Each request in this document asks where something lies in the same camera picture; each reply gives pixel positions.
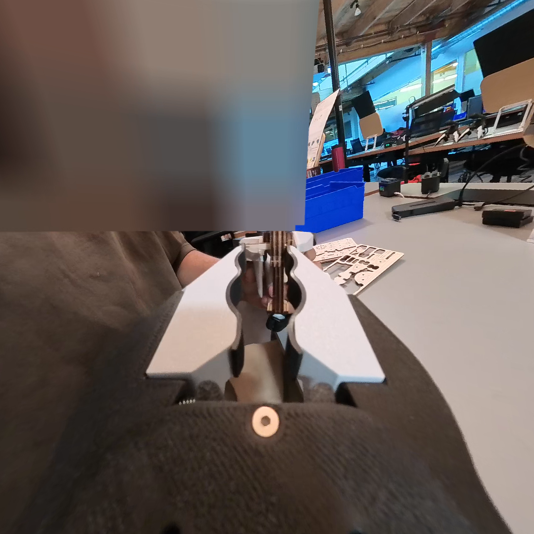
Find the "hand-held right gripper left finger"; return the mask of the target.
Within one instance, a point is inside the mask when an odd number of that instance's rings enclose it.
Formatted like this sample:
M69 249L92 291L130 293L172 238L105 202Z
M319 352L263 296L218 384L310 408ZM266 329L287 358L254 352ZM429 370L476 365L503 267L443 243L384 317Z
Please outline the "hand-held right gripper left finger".
M151 379L178 379L197 389L216 384L222 393L243 368L241 274L244 246L218 259L182 291L146 369Z

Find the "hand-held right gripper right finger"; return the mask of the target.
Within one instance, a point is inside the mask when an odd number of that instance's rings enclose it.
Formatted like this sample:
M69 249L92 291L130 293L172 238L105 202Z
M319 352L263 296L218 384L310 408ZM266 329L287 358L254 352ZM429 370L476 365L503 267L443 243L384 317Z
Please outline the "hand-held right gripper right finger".
M302 252L288 246L286 332L290 376L311 393L325 385L383 384L384 371L344 289Z

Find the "wooden model assembly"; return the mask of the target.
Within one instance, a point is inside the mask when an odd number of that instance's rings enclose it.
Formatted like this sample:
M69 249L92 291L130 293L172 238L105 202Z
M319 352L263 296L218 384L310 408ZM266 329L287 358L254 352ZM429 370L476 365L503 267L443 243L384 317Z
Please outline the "wooden model assembly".
M293 233L289 231L265 231L263 242L265 253L265 284L269 293L268 312L272 315L287 316L290 304L286 300L285 260L289 246L295 244Z

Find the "grey desk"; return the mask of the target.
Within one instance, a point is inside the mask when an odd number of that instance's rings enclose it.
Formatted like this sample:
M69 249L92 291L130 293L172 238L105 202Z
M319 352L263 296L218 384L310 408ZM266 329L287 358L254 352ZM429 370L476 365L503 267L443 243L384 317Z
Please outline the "grey desk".
M359 294L434 379L513 533L533 533L533 224L482 223L470 206L394 221L366 184L362 219L317 234L404 257Z

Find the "person's left hand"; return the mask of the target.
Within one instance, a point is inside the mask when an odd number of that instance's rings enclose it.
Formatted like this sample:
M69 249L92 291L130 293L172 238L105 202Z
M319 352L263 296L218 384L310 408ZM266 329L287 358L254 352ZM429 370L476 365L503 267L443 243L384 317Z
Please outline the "person's left hand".
M267 289L263 289L262 296L259 295L255 269L252 263L247 263L246 271L241 280L241 300L257 309L267 310L272 302L272 285L267 286Z

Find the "wooden parts sheet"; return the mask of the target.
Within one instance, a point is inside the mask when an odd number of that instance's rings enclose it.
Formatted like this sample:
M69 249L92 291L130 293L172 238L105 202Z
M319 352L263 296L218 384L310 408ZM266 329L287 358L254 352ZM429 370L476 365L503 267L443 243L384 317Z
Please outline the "wooden parts sheet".
M324 272L348 295L357 295L384 274L404 253L366 244L329 263L320 263Z
M316 244L313 249L316 252L315 261L319 263L333 262L350 253L358 247L352 238L343 238L327 243Z

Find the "blue plastic bin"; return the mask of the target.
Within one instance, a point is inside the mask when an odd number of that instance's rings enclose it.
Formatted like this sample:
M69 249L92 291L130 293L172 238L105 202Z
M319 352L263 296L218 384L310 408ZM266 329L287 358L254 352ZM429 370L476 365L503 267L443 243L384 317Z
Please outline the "blue plastic bin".
M363 169L352 167L306 180L305 221L296 230L318 233L363 218Z

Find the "person's shirt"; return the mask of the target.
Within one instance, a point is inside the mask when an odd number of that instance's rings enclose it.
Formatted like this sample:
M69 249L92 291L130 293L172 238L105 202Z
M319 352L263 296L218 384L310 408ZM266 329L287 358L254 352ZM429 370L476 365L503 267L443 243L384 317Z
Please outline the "person's shirt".
M1 232L1 533L14 533L96 358L180 288L180 232Z

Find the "instruction poster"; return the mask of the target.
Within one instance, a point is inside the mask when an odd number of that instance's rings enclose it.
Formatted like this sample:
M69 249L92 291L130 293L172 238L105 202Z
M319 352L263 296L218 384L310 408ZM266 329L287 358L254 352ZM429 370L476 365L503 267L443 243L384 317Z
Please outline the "instruction poster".
M335 90L331 95L319 102L313 112L309 126L307 170L311 170L319 164L325 139L324 128L330 112L335 106L339 91L339 89Z

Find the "flat black box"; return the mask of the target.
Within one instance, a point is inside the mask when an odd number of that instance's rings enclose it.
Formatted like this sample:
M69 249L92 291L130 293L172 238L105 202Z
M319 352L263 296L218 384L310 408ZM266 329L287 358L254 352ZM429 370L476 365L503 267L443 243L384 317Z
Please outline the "flat black box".
M398 204L391 208L391 216L395 221L420 215L429 215L454 210L457 201L449 197L436 197L405 204Z

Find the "black board stand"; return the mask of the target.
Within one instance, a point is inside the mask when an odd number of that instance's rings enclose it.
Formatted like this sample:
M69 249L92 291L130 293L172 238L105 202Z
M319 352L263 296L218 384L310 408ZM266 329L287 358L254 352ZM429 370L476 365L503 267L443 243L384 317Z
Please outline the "black board stand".
M369 91L364 91L351 103L357 113L359 128L365 141L364 151L375 150L378 138L384 134L384 128Z
M533 10L474 41L487 139L520 137L533 120Z

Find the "small black box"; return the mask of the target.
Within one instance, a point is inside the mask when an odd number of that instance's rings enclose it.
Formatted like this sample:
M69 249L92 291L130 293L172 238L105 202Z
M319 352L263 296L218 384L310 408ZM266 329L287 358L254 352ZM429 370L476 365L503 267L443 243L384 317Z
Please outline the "small black box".
M501 228L519 229L533 222L531 209L488 209L482 211L482 223Z

